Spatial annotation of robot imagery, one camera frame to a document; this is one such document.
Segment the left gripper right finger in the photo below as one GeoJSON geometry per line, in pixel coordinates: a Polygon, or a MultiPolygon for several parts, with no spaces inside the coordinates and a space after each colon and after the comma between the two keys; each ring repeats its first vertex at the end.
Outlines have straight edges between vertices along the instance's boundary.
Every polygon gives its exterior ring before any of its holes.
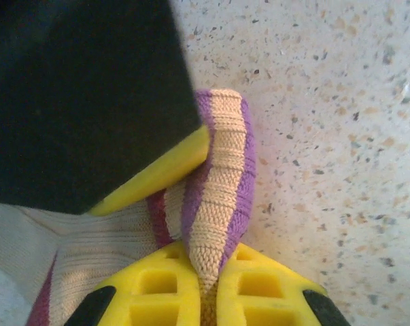
{"type": "Polygon", "coordinates": [[[349,325],[323,286],[239,244],[218,283],[218,325],[349,325]]]}

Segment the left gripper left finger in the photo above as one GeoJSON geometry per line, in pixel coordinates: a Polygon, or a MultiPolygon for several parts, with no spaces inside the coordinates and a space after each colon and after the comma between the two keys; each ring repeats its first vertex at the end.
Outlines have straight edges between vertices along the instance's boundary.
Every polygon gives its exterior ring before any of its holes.
{"type": "Polygon", "coordinates": [[[199,325],[199,281],[180,241],[99,283],[66,325],[199,325]]]}

